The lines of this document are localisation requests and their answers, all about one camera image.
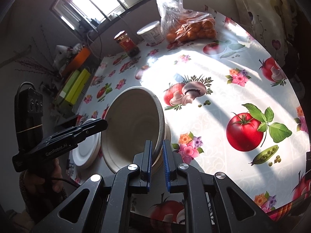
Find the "blue gripper pad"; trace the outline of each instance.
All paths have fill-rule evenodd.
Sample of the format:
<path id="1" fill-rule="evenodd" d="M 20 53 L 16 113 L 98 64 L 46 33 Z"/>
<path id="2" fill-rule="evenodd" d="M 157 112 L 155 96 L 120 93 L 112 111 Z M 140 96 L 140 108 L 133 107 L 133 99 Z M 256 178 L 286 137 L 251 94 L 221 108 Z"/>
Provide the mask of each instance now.
<path id="1" fill-rule="evenodd" d="M 152 166 L 152 141 L 150 141 L 149 155 L 148 155 L 148 170 L 147 170 L 147 190 L 150 191 L 151 186 L 151 166 Z"/>
<path id="2" fill-rule="evenodd" d="M 164 174 L 165 184 L 167 191 L 171 189 L 171 180 L 177 179 L 176 166 L 173 158 L 173 152 L 171 149 L 171 143 L 168 139 L 163 141 L 163 162 L 164 162 Z"/>

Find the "white plastic bag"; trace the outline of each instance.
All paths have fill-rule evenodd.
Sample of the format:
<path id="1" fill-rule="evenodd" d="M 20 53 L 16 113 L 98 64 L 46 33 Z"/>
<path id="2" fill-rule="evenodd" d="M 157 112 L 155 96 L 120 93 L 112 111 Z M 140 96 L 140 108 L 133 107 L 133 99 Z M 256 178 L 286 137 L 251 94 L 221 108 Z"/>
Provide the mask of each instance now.
<path id="1" fill-rule="evenodd" d="M 156 0 L 161 16 L 161 31 L 167 41 L 192 41 L 215 38 L 215 20 L 209 13 L 185 10 L 183 0 Z"/>

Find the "floral tablecloth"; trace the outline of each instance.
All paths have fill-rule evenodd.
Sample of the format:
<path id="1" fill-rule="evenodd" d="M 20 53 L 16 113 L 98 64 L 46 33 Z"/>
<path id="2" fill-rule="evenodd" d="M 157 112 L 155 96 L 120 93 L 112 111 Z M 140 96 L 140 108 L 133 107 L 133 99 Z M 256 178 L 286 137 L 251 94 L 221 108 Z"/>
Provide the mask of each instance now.
<path id="1" fill-rule="evenodd" d="M 123 90 L 146 87 L 159 98 L 172 148 L 183 161 L 208 174 L 226 173 L 277 220 L 293 200 L 309 194 L 304 114 L 273 57 L 229 18 L 217 13 L 215 21 L 215 40 L 164 41 L 153 47 L 142 42 L 134 58 L 125 53 L 105 57 L 78 123 L 104 118 Z M 111 174 L 101 153 L 85 170 L 74 166 L 71 154 L 67 171 L 78 183 L 95 173 Z M 157 220 L 184 221 L 183 196 L 166 191 L 163 168 L 153 175 L 148 195 L 133 195 L 132 210 Z"/>

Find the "plaid fabric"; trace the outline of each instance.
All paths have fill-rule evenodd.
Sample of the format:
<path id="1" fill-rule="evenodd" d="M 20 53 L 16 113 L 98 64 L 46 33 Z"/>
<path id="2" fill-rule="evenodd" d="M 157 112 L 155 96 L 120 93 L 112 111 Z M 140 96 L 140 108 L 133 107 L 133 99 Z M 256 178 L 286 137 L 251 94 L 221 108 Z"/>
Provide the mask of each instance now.
<path id="1" fill-rule="evenodd" d="M 271 220 L 277 222 L 282 217 L 288 215 L 288 213 L 292 209 L 298 207 L 310 195 L 311 195 L 311 191 L 309 191 L 309 193 L 301 195 L 298 199 L 296 199 L 290 203 L 287 203 L 286 205 L 267 213 L 267 215 L 270 217 Z"/>

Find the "ceramic bowl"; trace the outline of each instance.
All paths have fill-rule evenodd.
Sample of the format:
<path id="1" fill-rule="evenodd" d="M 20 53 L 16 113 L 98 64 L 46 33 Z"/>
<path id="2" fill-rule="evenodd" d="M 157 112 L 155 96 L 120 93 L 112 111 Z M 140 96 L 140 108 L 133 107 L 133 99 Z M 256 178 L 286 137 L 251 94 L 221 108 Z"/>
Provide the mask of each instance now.
<path id="1" fill-rule="evenodd" d="M 152 172 L 162 163 L 163 139 L 170 139 L 160 101 L 144 87 L 123 91 L 110 105 L 106 117 L 108 128 L 101 133 L 103 157 L 116 173 L 144 151 L 146 140 L 152 141 Z"/>

